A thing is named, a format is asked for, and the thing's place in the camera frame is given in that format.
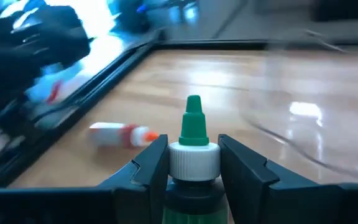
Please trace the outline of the black box with blue light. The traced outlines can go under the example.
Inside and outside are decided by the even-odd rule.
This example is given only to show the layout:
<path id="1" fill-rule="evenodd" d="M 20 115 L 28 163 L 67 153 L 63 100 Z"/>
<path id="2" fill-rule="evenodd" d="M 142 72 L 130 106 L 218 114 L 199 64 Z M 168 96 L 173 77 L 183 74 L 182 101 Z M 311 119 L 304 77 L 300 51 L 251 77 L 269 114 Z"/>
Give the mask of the black box with blue light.
<path id="1" fill-rule="evenodd" d="M 115 17 L 115 27 L 131 33 L 144 33 L 163 26 L 161 12 L 175 8 L 185 17 L 187 5 L 197 5 L 198 0 L 106 0 L 110 13 Z"/>

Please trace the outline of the black metal table frame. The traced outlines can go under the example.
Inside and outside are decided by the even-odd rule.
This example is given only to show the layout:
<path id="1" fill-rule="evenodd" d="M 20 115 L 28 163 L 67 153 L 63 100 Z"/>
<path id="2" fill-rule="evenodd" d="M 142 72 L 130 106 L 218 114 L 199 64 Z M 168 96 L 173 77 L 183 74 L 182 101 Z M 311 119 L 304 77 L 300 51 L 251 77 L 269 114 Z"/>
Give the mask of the black metal table frame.
<path id="1" fill-rule="evenodd" d="M 94 186 L 139 155 L 93 139 L 94 123 L 146 126 L 176 142 L 199 95 L 211 142 L 226 134 L 315 182 L 358 183 L 358 40 L 312 31 L 266 40 L 112 39 L 40 102 L 0 109 L 0 187 Z"/>

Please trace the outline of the red-orange tip food coloring bottle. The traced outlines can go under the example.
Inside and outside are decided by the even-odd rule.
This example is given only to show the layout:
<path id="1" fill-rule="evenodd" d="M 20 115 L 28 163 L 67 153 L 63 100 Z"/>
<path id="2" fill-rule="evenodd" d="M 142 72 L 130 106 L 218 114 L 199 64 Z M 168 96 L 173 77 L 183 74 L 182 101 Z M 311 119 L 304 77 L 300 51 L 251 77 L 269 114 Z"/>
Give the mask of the red-orange tip food coloring bottle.
<path id="1" fill-rule="evenodd" d="M 124 123 L 98 122 L 89 128 L 89 138 L 97 146 L 109 147 L 142 147 L 159 137 L 146 126 Z"/>

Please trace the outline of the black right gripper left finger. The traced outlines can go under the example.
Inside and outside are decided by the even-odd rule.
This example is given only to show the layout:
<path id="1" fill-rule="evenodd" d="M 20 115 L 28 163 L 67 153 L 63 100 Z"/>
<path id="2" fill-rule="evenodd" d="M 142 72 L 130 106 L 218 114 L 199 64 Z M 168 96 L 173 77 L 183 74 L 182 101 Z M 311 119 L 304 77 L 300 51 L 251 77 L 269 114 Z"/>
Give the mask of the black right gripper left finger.
<path id="1" fill-rule="evenodd" d="M 169 170 L 163 134 L 102 183 L 111 189 L 114 224 L 161 224 Z"/>

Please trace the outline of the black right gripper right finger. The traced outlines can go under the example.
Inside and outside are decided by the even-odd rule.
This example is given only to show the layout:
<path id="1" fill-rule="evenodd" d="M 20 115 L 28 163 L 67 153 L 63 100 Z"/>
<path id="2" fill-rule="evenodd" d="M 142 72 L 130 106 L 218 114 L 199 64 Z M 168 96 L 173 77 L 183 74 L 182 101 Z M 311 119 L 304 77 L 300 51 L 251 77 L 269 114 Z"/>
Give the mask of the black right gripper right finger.
<path id="1" fill-rule="evenodd" d="M 338 224 L 340 190 L 319 185 L 220 134 L 221 176 L 235 224 Z"/>

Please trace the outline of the large green food coloring bottle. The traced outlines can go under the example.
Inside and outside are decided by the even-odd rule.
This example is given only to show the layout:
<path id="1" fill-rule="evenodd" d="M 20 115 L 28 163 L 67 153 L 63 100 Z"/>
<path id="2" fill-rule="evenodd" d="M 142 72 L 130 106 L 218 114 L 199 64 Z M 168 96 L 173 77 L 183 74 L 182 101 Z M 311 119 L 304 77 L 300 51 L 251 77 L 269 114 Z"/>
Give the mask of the large green food coloring bottle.
<path id="1" fill-rule="evenodd" d="M 162 224 L 228 224 L 220 147 L 209 141 L 201 98 L 190 95 L 177 142 L 168 145 L 169 176 Z"/>

